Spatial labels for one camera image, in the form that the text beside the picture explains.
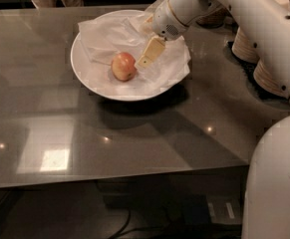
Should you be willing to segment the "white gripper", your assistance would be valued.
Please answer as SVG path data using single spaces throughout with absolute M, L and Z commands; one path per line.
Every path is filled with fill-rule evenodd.
M 149 67 L 165 50 L 165 40 L 176 40 L 188 29 L 175 16 L 169 0 L 164 0 L 157 6 L 153 15 L 148 16 L 142 23 L 142 29 L 150 29 L 158 34 L 152 37 L 136 61 L 137 69 Z

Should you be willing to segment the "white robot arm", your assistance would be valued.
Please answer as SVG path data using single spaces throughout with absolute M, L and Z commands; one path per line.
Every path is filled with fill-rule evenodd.
M 164 0 L 149 29 L 175 40 L 222 4 L 270 67 L 290 104 L 290 11 L 274 0 Z M 241 239 L 290 239 L 290 117 L 272 126 L 249 166 Z

